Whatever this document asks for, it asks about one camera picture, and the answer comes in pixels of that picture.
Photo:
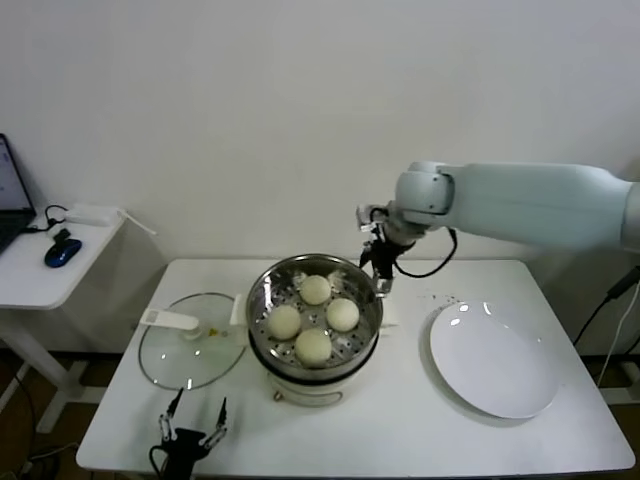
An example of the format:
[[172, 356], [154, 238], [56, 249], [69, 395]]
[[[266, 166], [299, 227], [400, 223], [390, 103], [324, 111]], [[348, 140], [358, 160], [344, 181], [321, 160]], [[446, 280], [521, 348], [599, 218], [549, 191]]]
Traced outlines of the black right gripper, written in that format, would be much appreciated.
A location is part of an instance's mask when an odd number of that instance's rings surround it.
[[386, 298], [391, 292], [394, 283], [393, 268], [400, 255], [401, 246], [380, 235], [363, 243], [358, 267], [363, 268], [371, 263], [375, 272], [373, 281], [377, 298]]

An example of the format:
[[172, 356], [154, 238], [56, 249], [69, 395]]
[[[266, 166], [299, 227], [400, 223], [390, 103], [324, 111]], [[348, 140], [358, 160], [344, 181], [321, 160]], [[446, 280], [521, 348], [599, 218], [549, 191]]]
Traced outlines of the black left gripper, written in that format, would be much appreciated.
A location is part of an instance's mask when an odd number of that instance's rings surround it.
[[208, 455], [207, 448], [214, 448], [219, 444], [228, 431], [227, 399], [222, 402], [215, 430], [211, 435], [195, 430], [175, 429], [173, 418], [182, 395], [183, 389], [180, 388], [167, 410], [159, 417], [161, 450], [167, 455], [162, 478], [167, 480], [190, 480], [195, 464]]

